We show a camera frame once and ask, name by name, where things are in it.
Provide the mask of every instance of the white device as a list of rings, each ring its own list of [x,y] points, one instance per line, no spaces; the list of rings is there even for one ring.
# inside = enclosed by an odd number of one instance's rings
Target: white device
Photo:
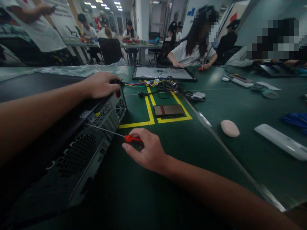
[[[254,129],[281,149],[292,155],[298,160],[307,160],[307,148],[300,143],[292,140],[267,124],[261,124]]]
[[[250,88],[250,87],[252,87],[252,86],[254,85],[253,83],[242,82],[242,81],[240,81],[240,80],[238,80],[238,79],[236,79],[236,78],[233,78],[233,79],[231,79],[231,80],[232,80],[233,82],[239,84],[239,85],[244,86],[245,88]]]

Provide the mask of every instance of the ventilation holes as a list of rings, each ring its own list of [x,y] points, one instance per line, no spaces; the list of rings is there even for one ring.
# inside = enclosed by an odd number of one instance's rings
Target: ventilation holes
[[[124,113],[124,110],[125,110],[124,101],[123,101],[123,99],[120,99],[119,102],[116,105],[116,110],[115,110],[117,117],[121,118],[123,113]]]
[[[58,159],[57,167],[61,177],[70,176],[82,171],[89,163],[96,150],[95,136],[90,134],[81,135],[74,139],[64,151],[64,155]]]

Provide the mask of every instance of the white t-shirt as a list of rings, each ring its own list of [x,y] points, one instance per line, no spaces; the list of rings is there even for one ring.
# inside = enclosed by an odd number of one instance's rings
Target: white t-shirt
[[[178,41],[180,41],[181,39],[182,39],[182,37],[181,37],[181,32],[176,33],[176,41],[178,42]]]
[[[7,10],[10,6],[19,6],[22,9],[32,9],[23,0],[0,0],[0,6],[16,21],[30,38],[35,42],[42,52],[52,52],[66,48],[58,32],[49,24],[44,16],[41,16],[33,23],[26,24],[16,17],[11,11]]]
[[[138,33],[134,30],[133,32],[134,38],[136,39],[138,37]],[[127,30],[124,31],[124,33],[122,34],[123,37],[127,37]]]
[[[236,52],[232,57],[225,63],[225,65],[232,65],[238,67],[246,67],[253,64],[253,60],[247,59],[246,46]]]
[[[203,65],[205,59],[209,60],[213,54],[215,54],[215,50],[212,48],[211,45],[208,45],[208,51],[206,52],[204,57],[200,59],[198,45],[193,50],[192,55],[186,56],[185,48],[187,44],[187,40],[181,42],[179,46],[173,49],[171,52],[174,54],[174,58],[184,65]]]
[[[112,34],[112,38],[117,38],[115,32],[112,32],[112,31],[111,31],[111,34]],[[97,33],[97,37],[98,37],[98,38],[108,38],[108,36],[106,35],[106,32],[105,32],[105,28],[102,28],[102,29]]]
[[[97,36],[97,32],[96,30],[90,26],[90,31],[88,31],[82,24],[81,24],[81,29],[82,29],[82,32],[90,37],[94,37],[94,36]]]

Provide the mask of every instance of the finger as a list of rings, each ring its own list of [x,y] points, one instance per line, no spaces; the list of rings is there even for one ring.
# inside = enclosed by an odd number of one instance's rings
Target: finger
[[[151,134],[151,132],[144,128],[134,128],[129,133],[130,136],[136,135],[140,137],[144,143],[147,143],[147,141],[149,141]]]
[[[109,84],[109,83],[107,84],[109,85],[108,87],[109,87],[110,92],[115,92],[120,89],[119,84]]]
[[[126,153],[137,163],[141,161],[142,154],[140,154],[140,152],[133,148],[130,144],[123,143],[122,147]]]

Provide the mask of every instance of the power strip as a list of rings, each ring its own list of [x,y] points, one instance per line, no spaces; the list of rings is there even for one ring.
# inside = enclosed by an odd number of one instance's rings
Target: power strip
[[[290,137],[282,134],[276,129],[267,124],[261,124],[254,128],[254,130],[276,144],[281,149],[292,155],[298,160],[307,160],[307,148],[300,143],[292,140]]]

